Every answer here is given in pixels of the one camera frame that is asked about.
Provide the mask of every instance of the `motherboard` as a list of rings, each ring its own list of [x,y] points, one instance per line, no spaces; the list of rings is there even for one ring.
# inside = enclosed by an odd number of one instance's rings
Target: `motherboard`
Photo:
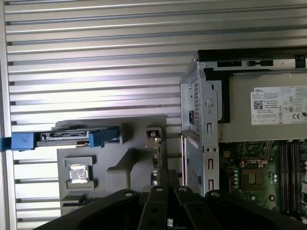
[[[221,143],[220,189],[307,223],[307,141]]]

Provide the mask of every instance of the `white label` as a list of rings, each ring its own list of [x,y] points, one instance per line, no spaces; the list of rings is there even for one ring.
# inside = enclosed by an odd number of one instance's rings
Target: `white label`
[[[198,149],[198,144],[191,138],[188,138],[189,142],[195,147]]]
[[[255,88],[250,101],[253,126],[307,123],[307,86]]]

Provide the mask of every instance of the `blue plastic clip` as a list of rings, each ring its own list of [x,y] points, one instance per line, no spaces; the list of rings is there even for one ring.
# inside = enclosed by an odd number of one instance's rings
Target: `blue plastic clip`
[[[12,133],[12,150],[24,151],[35,149],[34,133]]]
[[[104,147],[107,141],[119,138],[119,128],[100,129],[89,133],[90,148]]]

